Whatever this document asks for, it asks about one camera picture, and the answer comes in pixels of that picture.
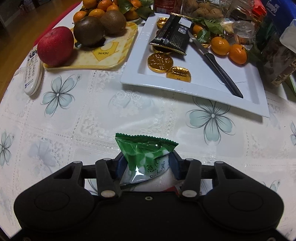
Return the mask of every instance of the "green and white wrapper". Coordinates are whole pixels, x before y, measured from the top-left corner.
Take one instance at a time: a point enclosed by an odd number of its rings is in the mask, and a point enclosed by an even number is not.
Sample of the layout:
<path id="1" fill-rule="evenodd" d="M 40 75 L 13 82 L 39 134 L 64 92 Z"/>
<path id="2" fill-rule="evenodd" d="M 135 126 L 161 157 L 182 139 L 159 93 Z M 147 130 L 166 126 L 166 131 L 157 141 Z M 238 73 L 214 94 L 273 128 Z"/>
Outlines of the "green and white wrapper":
<path id="1" fill-rule="evenodd" d="M 163 174 L 169 168 L 168 154 L 178 143 L 150 136 L 116 133 L 115 140 L 128 166 L 120 185 L 139 183 Z"/>

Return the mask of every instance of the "tray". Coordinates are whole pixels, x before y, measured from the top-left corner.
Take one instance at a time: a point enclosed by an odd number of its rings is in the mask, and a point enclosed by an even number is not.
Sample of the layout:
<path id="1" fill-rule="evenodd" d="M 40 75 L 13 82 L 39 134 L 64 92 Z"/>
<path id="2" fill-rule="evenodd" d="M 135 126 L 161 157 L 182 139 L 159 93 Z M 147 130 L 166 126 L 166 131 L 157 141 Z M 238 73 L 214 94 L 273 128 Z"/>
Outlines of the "tray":
<path id="1" fill-rule="evenodd" d="M 120 80 L 121 83 L 199 96 L 269 117 L 265 91 L 256 67 L 251 64 L 238 66 L 227 56 L 215 55 L 216 61 L 228 73 L 244 96 L 243 99 L 236 97 L 203 61 L 200 51 L 196 51 L 196 46 L 191 40 L 186 56 L 178 53 L 171 54 L 174 66 L 185 67 L 190 71 L 191 83 L 169 79 L 166 78 L 166 74 L 151 71 L 147 66 L 147 58 L 153 53 L 149 42 L 156 36 L 158 30 L 156 22 L 161 17 L 168 18 L 169 15 L 155 14 L 148 18 L 133 46 Z"/>
<path id="2" fill-rule="evenodd" d="M 126 23 L 126 33 L 116 38 L 105 36 L 105 45 L 99 48 L 74 47 L 69 61 L 61 67 L 43 64 L 45 69 L 111 69 L 126 58 L 138 31 L 135 23 Z"/>

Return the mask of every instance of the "floral tablecloth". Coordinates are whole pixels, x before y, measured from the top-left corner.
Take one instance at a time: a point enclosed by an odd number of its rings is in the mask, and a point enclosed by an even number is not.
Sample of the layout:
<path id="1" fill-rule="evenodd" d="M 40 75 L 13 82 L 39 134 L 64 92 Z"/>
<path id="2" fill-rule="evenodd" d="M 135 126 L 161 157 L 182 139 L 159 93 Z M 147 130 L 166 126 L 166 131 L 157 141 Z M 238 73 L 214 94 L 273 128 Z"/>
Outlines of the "floral tablecloth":
<path id="1" fill-rule="evenodd" d="M 78 6 L 58 26 L 72 27 Z M 296 104 L 266 91 L 270 118 L 174 92 L 122 85 L 110 71 L 45 71 L 33 97 L 22 88 L 26 60 L 0 104 L 0 226 L 12 236 L 23 190 L 74 160 L 94 164 L 119 152 L 115 133 L 163 137 L 183 158 L 222 160 L 277 192 L 285 210 L 278 230 L 296 237 Z M 135 190 L 162 191 L 168 170 Z M 86 188 L 92 190 L 92 182 Z"/>

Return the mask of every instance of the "yellow tray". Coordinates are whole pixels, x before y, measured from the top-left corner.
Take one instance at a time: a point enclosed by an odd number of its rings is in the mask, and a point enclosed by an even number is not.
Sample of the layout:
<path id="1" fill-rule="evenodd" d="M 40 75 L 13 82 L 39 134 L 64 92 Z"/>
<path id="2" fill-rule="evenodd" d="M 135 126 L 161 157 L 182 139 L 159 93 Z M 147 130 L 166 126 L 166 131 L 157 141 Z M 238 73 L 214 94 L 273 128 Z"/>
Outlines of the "yellow tray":
<path id="1" fill-rule="evenodd" d="M 105 36 L 105 45 L 99 48 L 76 48 L 71 59 L 63 66 L 51 67 L 43 64 L 45 69 L 111 69 L 118 66 L 126 58 L 133 39 L 138 31 L 135 23 L 126 23 L 126 33 L 116 38 Z"/>

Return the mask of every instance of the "black snack package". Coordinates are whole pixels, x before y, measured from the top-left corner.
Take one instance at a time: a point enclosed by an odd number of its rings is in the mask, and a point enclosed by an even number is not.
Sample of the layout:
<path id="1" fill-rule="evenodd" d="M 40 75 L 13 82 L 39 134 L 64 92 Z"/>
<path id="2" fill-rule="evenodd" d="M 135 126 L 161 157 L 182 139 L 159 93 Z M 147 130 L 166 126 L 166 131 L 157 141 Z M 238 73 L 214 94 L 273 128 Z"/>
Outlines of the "black snack package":
<path id="1" fill-rule="evenodd" d="M 165 25 L 159 30 L 155 39 L 149 44 L 171 49 L 177 53 L 186 55 L 185 51 L 189 43 L 188 31 L 192 31 L 192 18 L 177 13 L 170 13 Z"/>

